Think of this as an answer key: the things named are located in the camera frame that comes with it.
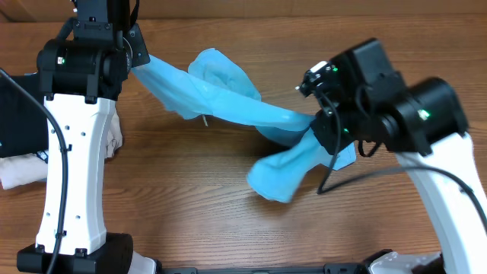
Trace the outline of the light blue t-shirt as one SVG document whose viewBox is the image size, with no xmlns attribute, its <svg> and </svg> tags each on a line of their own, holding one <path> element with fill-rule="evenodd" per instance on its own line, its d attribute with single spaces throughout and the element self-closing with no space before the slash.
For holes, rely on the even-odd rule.
<svg viewBox="0 0 487 274">
<path fill-rule="evenodd" d="M 354 145 L 348 145 L 332 163 L 332 155 L 310 129 L 313 116 L 263 102 L 247 74 L 216 49 L 202 51 L 186 71 L 151 56 L 132 73 L 167 110 L 184 119 L 213 116 L 253 126 L 285 146 L 286 151 L 259 159 L 247 174 L 250 187 L 270 201 L 290 202 L 317 165 L 339 170 L 356 160 Z"/>
</svg>

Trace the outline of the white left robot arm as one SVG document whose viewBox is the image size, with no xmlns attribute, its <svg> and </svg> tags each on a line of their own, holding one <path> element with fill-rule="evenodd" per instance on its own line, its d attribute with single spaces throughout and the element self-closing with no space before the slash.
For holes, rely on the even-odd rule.
<svg viewBox="0 0 487 274">
<path fill-rule="evenodd" d="M 149 62 L 138 25 L 76 22 L 48 41 L 37 67 L 48 116 L 46 200 L 33 244 L 17 254 L 29 273 L 159 273 L 161 263 L 134 250 L 131 235 L 103 219 L 107 135 L 123 82 Z"/>
</svg>

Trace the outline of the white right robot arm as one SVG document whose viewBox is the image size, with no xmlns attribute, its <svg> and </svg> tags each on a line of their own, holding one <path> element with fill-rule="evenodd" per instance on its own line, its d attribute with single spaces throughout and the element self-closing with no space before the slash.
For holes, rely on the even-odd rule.
<svg viewBox="0 0 487 274">
<path fill-rule="evenodd" d="M 435 255 L 383 252 L 367 273 L 484 273 L 486 195 L 468 122 L 453 89 L 439 78 L 408 87 L 398 74 L 371 81 L 320 75 L 301 86 L 320 104 L 312 129 L 336 153 L 352 142 L 384 145 L 418 190 L 438 237 Z"/>
</svg>

